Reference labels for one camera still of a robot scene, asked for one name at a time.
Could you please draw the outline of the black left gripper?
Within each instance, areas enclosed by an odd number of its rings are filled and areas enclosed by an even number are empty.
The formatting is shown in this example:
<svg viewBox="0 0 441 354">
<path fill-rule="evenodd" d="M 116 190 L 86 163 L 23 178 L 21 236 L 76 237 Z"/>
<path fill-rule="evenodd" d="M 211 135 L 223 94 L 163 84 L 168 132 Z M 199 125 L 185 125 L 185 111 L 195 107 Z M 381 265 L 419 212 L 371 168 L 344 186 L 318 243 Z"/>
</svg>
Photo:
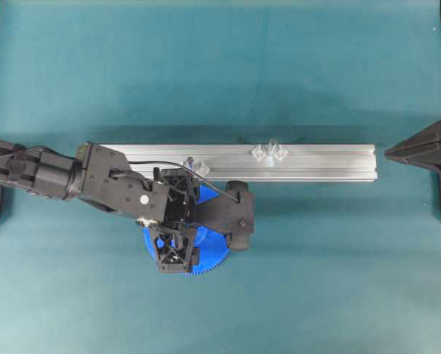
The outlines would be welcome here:
<svg viewBox="0 0 441 354">
<path fill-rule="evenodd" d="M 104 212 L 134 219 L 146 226 L 185 222 L 191 205 L 198 203 L 200 184 L 192 173 L 176 171 L 176 189 L 131 169 L 125 155 L 87 142 L 77 149 L 71 196 Z M 158 271 L 190 273 L 199 264 L 197 230 L 150 230 Z"/>
</svg>

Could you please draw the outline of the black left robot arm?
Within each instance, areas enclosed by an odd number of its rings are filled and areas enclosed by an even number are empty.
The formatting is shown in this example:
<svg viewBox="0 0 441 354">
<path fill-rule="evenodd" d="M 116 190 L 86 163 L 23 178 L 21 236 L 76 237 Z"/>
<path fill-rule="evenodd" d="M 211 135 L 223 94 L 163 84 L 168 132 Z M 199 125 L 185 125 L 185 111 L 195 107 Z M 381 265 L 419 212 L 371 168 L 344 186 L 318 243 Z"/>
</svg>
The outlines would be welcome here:
<svg viewBox="0 0 441 354">
<path fill-rule="evenodd" d="M 181 187 L 174 187 L 160 173 L 154 179 L 145 177 L 131 168 L 123 153 L 91 142 L 68 157 L 48 147 L 0 140 L 0 185 L 44 198 L 77 198 L 135 220 L 148 229 L 163 273 L 189 273 L 199 263 L 197 230 L 187 223 L 196 194 L 186 174 L 181 180 Z"/>
</svg>

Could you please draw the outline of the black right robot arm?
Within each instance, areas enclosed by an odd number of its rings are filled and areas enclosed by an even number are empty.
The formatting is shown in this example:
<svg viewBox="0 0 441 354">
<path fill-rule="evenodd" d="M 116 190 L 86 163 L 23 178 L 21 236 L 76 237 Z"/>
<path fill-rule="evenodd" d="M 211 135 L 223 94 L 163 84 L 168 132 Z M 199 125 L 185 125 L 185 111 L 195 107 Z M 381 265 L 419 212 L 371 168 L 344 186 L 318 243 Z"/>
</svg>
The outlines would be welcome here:
<svg viewBox="0 0 441 354">
<path fill-rule="evenodd" d="M 385 157 L 441 173 L 441 120 L 387 149 Z"/>
</svg>

